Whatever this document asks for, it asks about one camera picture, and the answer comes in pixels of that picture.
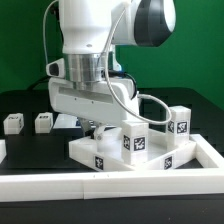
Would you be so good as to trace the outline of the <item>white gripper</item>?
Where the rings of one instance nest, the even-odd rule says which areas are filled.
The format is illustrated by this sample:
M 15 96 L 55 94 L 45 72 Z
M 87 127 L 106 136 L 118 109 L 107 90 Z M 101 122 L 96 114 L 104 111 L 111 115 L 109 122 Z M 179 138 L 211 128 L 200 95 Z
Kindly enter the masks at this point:
M 48 82 L 49 97 L 56 112 L 79 118 L 84 134 L 90 134 L 95 124 L 94 139 L 100 141 L 106 125 L 121 126 L 124 120 L 136 120 L 136 117 L 123 109 L 112 96 L 107 82 L 93 82 L 83 86 L 65 78 L 64 59 L 56 60 L 46 66 L 50 76 Z

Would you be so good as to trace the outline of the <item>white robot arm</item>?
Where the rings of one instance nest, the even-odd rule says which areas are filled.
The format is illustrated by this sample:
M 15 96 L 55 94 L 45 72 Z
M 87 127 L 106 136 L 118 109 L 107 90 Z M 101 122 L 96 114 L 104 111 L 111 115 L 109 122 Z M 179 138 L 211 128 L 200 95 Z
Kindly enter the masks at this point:
M 172 34 L 173 0 L 58 0 L 63 57 L 46 66 L 52 108 L 79 118 L 86 135 L 141 121 L 136 83 L 120 71 L 116 45 L 158 47 Z

